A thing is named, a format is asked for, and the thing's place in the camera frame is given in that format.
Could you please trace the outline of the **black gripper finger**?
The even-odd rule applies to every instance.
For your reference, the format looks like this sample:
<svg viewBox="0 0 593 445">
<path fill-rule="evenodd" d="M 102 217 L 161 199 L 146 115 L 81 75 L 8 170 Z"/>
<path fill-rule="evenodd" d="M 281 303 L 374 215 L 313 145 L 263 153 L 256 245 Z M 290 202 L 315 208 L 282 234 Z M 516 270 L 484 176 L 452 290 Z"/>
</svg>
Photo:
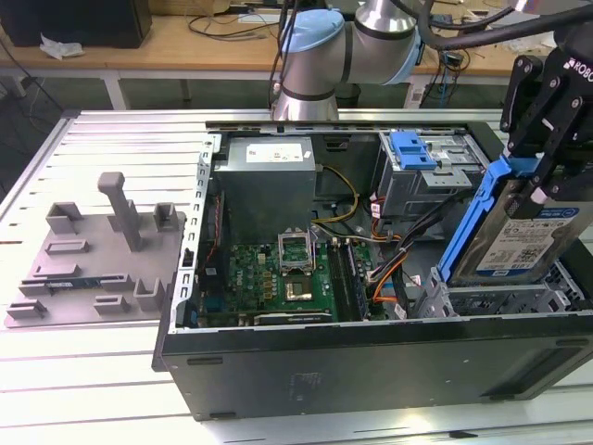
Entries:
<svg viewBox="0 0 593 445">
<path fill-rule="evenodd" d="M 555 125 L 532 179 L 532 201 L 592 200 L 592 97 L 574 98 Z"/>
<path fill-rule="evenodd" d="M 568 84 L 565 74 L 554 68 L 546 70 L 540 57 L 515 59 L 499 124 L 509 136 L 510 156 L 532 158 L 542 150 L 551 133 L 542 120 L 560 102 Z"/>
</svg>

